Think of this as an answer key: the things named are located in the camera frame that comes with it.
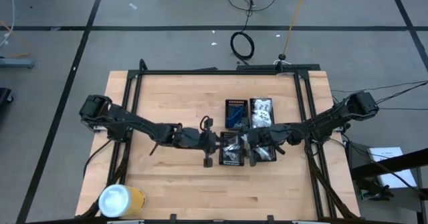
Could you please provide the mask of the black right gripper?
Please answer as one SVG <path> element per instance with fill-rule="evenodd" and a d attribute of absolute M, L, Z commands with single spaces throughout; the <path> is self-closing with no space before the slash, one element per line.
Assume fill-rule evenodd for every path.
<path fill-rule="evenodd" d="M 293 130 L 290 125 L 273 125 L 269 127 L 259 127 L 250 129 L 248 118 L 241 119 L 240 133 L 247 134 L 249 130 L 249 147 L 247 157 L 251 167 L 256 165 L 255 148 L 264 146 L 273 146 L 275 149 L 281 150 L 280 146 L 287 142 L 290 145 L 296 145 L 296 139 L 292 135 Z"/>

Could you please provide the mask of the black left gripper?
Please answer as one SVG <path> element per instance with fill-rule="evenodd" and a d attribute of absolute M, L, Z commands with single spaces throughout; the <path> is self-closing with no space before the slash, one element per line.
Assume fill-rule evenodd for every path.
<path fill-rule="evenodd" d="M 208 115 L 201 119 L 201 128 L 210 128 L 213 125 L 213 119 Z M 183 128 L 181 130 L 181 148 L 202 150 L 205 154 L 214 154 L 219 148 L 219 137 L 210 129 L 199 132 L 196 128 Z M 203 159 L 203 167 L 211 168 L 213 159 L 205 157 Z"/>

